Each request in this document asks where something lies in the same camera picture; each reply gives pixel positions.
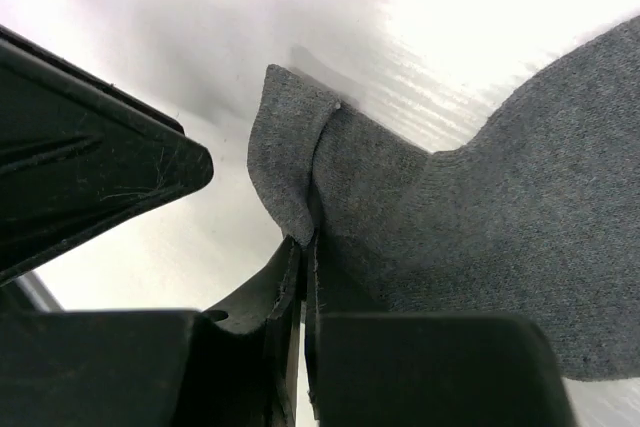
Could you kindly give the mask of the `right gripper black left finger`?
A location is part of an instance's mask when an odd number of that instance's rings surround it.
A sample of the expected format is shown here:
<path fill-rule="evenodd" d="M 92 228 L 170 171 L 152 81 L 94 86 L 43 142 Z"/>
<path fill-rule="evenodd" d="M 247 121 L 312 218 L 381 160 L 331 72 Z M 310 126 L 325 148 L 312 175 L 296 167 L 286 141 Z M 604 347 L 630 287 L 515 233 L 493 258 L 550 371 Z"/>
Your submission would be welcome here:
<path fill-rule="evenodd" d="M 294 425 L 301 267 L 302 250 L 287 238 L 257 274 L 201 313 L 178 425 Z"/>

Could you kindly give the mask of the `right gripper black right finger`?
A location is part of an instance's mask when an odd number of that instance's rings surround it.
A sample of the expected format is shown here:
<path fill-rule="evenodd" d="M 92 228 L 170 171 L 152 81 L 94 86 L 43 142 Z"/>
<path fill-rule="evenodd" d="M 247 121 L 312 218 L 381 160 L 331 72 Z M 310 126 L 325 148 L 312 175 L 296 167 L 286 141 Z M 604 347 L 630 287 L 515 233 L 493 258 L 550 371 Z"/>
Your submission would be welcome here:
<path fill-rule="evenodd" d="M 308 254 L 305 358 L 321 426 L 391 426 L 394 318 L 333 258 L 321 234 Z"/>

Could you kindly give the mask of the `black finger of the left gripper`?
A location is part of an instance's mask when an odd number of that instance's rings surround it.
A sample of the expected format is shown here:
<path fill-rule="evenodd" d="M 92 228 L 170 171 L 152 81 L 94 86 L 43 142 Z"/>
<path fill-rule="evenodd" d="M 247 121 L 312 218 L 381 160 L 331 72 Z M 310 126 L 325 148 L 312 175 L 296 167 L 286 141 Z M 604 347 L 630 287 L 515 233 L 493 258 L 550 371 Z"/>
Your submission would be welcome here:
<path fill-rule="evenodd" d="M 174 119 L 1 32 L 1 279 L 205 187 L 209 151 Z"/>

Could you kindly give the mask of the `grey sock pair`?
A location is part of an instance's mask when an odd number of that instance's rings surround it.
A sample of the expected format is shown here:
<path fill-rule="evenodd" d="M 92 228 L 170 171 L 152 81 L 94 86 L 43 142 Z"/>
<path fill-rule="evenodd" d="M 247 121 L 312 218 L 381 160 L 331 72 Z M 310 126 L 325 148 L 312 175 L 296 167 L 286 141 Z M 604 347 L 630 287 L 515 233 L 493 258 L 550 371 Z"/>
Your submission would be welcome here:
<path fill-rule="evenodd" d="M 639 373 L 639 22 L 516 89 L 464 146 L 430 153 L 268 66 L 247 154 L 282 231 L 396 311 L 506 311 L 565 376 Z"/>

